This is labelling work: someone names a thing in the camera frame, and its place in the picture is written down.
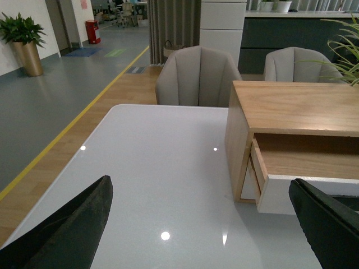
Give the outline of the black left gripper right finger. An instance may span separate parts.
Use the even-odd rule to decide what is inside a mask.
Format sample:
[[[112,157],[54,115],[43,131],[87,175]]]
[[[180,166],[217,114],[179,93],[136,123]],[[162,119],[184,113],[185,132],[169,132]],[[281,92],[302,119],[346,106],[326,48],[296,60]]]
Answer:
[[[289,198],[322,268],[358,268],[358,197],[328,195],[296,178]]]

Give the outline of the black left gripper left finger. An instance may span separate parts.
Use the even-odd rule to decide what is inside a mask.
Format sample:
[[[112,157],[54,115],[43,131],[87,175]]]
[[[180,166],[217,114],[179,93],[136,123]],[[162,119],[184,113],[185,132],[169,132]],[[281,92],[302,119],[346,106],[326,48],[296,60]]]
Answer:
[[[112,181],[105,175],[2,248],[1,268],[90,268],[112,199]]]

